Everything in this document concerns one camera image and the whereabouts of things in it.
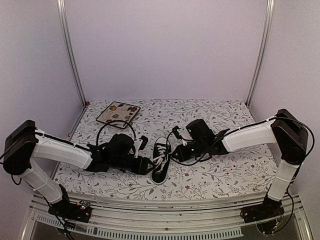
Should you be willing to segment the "black canvas sneaker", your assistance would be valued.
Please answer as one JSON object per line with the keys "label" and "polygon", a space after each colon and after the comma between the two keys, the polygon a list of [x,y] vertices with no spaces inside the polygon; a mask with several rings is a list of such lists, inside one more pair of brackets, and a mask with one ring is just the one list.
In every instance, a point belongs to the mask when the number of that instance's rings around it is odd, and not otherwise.
{"label": "black canvas sneaker", "polygon": [[156,184],[163,183],[167,178],[167,173],[171,161],[172,145],[166,137],[159,137],[153,146],[152,162],[155,169],[151,173],[151,179]]}

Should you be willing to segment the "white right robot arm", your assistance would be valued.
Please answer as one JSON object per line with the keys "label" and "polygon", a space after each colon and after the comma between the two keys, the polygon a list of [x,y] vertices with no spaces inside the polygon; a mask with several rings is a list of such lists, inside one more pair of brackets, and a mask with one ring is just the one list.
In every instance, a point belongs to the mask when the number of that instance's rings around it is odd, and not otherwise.
{"label": "white right robot arm", "polygon": [[181,165],[190,159],[201,162],[205,155],[221,156],[252,146],[277,144],[281,161],[258,208],[262,218],[269,218],[278,210],[278,204],[313,150],[308,147],[309,139],[315,139],[312,130],[286,109],[278,110],[276,115],[263,121],[219,133],[214,133],[203,119],[195,119],[185,128],[176,126],[172,131],[182,143],[174,149],[171,157]]}

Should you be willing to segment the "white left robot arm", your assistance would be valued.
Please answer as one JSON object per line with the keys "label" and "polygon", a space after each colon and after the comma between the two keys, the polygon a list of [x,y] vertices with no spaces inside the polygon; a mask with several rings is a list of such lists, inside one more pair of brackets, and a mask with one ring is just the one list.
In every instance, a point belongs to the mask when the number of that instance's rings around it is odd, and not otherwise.
{"label": "white left robot arm", "polygon": [[74,205],[68,201],[63,187],[48,177],[35,158],[66,163],[91,173],[113,168],[146,175],[156,167],[149,158],[139,155],[147,143],[145,136],[136,138],[119,133],[108,142],[83,147],[49,135],[38,129],[33,120],[26,120],[6,138],[0,158],[9,175],[20,177],[63,217],[70,217],[75,211]]}

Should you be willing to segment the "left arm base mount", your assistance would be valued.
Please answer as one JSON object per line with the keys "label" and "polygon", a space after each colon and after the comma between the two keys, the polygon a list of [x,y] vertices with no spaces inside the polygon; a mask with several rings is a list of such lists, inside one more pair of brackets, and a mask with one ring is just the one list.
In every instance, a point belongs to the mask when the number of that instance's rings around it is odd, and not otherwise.
{"label": "left arm base mount", "polygon": [[63,219],[88,223],[91,218],[92,208],[91,203],[88,201],[81,200],[77,203],[71,203],[67,200],[61,200],[51,204],[48,213]]}

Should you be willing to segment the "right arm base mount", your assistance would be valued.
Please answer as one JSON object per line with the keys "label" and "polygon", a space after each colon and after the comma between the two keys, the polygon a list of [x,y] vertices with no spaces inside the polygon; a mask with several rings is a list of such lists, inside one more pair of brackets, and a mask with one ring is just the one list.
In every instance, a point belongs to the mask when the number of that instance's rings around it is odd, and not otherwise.
{"label": "right arm base mount", "polygon": [[240,217],[245,223],[253,223],[273,218],[273,220],[257,224],[258,231],[268,236],[279,232],[290,222],[294,213],[294,205],[292,205],[288,220],[281,226],[284,213],[285,210],[281,200],[275,201],[265,198],[260,204],[243,207],[240,211]]}

